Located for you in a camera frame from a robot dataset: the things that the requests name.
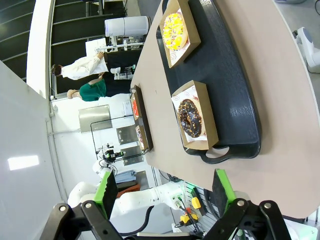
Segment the person's hand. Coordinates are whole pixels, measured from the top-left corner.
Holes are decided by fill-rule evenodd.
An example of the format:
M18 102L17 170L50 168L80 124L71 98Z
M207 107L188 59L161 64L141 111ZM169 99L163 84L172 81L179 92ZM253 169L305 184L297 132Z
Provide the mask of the person's hand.
M98 52L96 56L97 56L99 59L102 59L102 58L104 57L104 55L105 55L105 54L101 51L101 52Z

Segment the beige tabletop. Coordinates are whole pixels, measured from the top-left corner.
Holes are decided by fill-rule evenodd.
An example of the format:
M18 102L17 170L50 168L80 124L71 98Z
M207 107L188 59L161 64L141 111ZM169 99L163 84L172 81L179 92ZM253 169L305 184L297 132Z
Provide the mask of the beige tabletop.
M215 3L253 90L262 125L260 154L210 165L185 153L156 41L162 17L159 8L131 84L141 87L154 144L146 160L208 190L214 169L225 169L233 189L246 192L253 203L273 200L282 214L305 218L320 204L319 111L309 75L272 0Z

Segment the white tank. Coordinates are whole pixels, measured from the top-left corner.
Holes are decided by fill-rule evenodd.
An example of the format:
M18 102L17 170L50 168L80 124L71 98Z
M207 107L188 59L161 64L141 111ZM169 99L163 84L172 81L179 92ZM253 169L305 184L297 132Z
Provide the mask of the white tank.
M146 16L107 19L104 21L104 29L106 37L139 37L148 33L149 21Z

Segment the person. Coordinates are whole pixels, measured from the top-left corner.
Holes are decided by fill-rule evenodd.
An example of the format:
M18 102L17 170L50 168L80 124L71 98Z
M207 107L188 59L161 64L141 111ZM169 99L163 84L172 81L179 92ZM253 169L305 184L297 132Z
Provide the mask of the person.
M92 74L108 72L110 69L132 67L138 63L141 50L99 52L95 56L85 56L74 63L62 66L54 64L51 73L54 76L78 80Z
M112 97L117 94L130 93L131 80L121 79L114 80L112 78L103 78L102 75L98 79L91 80L84 84L79 90L70 89L67 92L68 99L81 98L85 102L97 101L100 97Z

